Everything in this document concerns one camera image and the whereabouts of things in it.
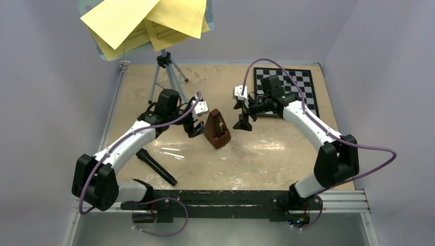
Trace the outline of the brown wooden metronome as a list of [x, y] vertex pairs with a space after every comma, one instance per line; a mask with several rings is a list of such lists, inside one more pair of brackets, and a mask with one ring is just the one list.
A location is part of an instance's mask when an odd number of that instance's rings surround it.
[[204, 127], [204, 136], [215, 149], [222, 148], [230, 142], [230, 131], [218, 109], [209, 113]]

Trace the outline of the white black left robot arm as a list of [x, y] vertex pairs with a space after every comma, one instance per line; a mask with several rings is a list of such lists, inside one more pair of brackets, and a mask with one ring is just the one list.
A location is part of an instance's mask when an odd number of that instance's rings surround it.
[[188, 137], [201, 134], [204, 123], [197, 118], [207, 112], [201, 92], [183, 108], [179, 93], [164, 89], [157, 102], [142, 113], [115, 142], [93, 154], [81, 155], [75, 165], [72, 194], [79, 199], [78, 210], [84, 215], [93, 209], [105, 211], [117, 202], [133, 202], [139, 209], [151, 207], [151, 186], [140, 180], [121, 182], [117, 175], [142, 148], [156, 140], [171, 125], [182, 125]]

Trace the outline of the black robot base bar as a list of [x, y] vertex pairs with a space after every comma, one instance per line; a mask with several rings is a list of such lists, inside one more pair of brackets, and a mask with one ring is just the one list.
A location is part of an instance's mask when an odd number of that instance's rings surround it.
[[292, 198], [286, 190], [153, 190], [140, 202], [123, 202], [122, 210], [153, 210], [158, 223], [175, 218], [267, 219], [309, 218], [321, 209], [320, 198]]

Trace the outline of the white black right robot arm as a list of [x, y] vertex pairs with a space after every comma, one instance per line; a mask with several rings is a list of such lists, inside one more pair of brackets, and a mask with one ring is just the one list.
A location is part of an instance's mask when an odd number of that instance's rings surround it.
[[293, 208], [301, 208], [308, 202], [308, 197], [359, 173], [355, 137], [343, 136], [327, 126], [303, 104], [298, 92], [284, 91], [278, 76], [262, 78], [261, 84], [266, 92], [260, 99], [252, 98], [247, 86], [234, 87], [234, 108], [242, 112], [233, 129], [251, 131], [250, 118], [256, 120], [259, 113], [273, 112], [293, 124], [313, 145], [318, 153], [313, 172], [289, 187], [288, 202]]

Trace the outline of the black microphone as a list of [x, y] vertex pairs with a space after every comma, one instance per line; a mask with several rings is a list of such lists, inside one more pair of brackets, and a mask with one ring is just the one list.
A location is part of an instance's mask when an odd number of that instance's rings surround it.
[[161, 166], [147, 150], [141, 148], [135, 154], [137, 158], [145, 162], [152, 170], [154, 170], [161, 178], [163, 178], [171, 186], [177, 185], [177, 180], [163, 167]]

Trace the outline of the black white chessboard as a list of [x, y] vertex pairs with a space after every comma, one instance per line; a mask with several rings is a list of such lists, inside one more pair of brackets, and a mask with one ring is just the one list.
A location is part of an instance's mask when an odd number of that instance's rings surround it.
[[319, 108], [317, 103], [317, 97], [315, 94], [312, 74], [310, 70], [301, 70], [301, 69], [287, 69], [287, 72], [284, 73], [279, 68], [253, 68], [253, 85], [254, 91], [250, 93], [253, 98], [265, 97], [266, 90], [263, 89], [260, 80], [265, 77], [270, 77], [277, 75], [279, 77], [279, 81], [281, 86], [283, 87], [285, 93], [297, 92], [298, 89], [294, 84], [289, 85], [285, 82], [284, 76], [291, 77], [294, 80], [298, 87], [301, 89], [305, 96], [305, 104], [307, 108], [317, 117], [319, 117]]

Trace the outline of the yellow sheet music back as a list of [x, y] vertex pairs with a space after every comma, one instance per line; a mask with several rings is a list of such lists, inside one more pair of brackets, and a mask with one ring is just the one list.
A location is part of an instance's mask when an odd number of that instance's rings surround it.
[[142, 48], [161, 51], [191, 38], [187, 34], [146, 19], [116, 49], [109, 46], [94, 31], [89, 30], [89, 32], [98, 46], [103, 59], [107, 61], [120, 59], [135, 52], [141, 52]]

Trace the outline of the yellow sheet music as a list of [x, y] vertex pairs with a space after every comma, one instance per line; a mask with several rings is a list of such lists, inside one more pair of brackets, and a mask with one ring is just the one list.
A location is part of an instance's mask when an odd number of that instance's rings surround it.
[[206, 4], [206, 0], [161, 0], [145, 19], [199, 39]]
[[159, 0], [102, 1], [81, 21], [111, 48], [117, 49]]
[[89, 30], [89, 32], [98, 46], [103, 59], [107, 61], [120, 59], [135, 52], [141, 52], [142, 48], [161, 51], [191, 38], [187, 34], [146, 19], [116, 49], [109, 46], [94, 31]]

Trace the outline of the yellow sheet music front right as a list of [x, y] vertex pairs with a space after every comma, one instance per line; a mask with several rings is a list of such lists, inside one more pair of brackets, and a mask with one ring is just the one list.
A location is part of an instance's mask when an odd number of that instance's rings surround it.
[[145, 19], [199, 39], [206, 4], [206, 0], [161, 0]]

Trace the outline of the yellow sheet music front left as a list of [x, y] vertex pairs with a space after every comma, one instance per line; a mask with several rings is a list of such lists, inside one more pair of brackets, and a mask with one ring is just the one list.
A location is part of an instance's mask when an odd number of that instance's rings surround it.
[[111, 48], [117, 49], [159, 0], [102, 1], [81, 21]]

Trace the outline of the light blue music stand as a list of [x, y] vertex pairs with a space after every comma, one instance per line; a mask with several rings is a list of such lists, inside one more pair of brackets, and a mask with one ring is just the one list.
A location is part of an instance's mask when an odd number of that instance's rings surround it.
[[[99, 0], [76, 0], [76, 6], [81, 15], [85, 15], [87, 12], [89, 12], [91, 9], [93, 9], [95, 6], [99, 5], [101, 1]], [[212, 30], [214, 28], [214, 22], [213, 22], [213, 14], [212, 14], [212, 0], [208, 0], [206, 3], [206, 9], [205, 9], [205, 16], [203, 19], [203, 32], [207, 32], [209, 30]], [[114, 61], [114, 60], [120, 60], [121, 66], [125, 67], [127, 65], [127, 61], [123, 61], [123, 58], [134, 55], [136, 53], [145, 52], [147, 50], [151, 50], [153, 48], [152, 42], [143, 43], [140, 46], [137, 46], [133, 49], [128, 50], [127, 46], [128, 44], [133, 44], [132, 39], [139, 37], [142, 38], [146, 36], [146, 30], [139, 29], [138, 34], [134, 34], [127, 38], [126, 41], [122, 43], [119, 49], [112, 49], [108, 44], [106, 44], [98, 35], [94, 34], [93, 31], [90, 31], [95, 43], [96, 48], [100, 54], [101, 59], [105, 61]], [[180, 80], [183, 79], [185, 82], [188, 82], [189, 79], [186, 77], [186, 75], [182, 72], [180, 67], [176, 64], [176, 62], [171, 57], [171, 54], [167, 52], [165, 49], [160, 51], [160, 56], [158, 56], [157, 59], [157, 66], [155, 70], [155, 75], [153, 79], [153, 84], [151, 88], [150, 97], [148, 100], [148, 103], [152, 103], [153, 95], [155, 92], [155, 88], [158, 86], [160, 88], [163, 88], [162, 85], [160, 85], [157, 82], [158, 74], [160, 70], [165, 69], [169, 83], [172, 89], [179, 91], [182, 100], [187, 101], [187, 98], [184, 94], [184, 91], [181, 87]]]

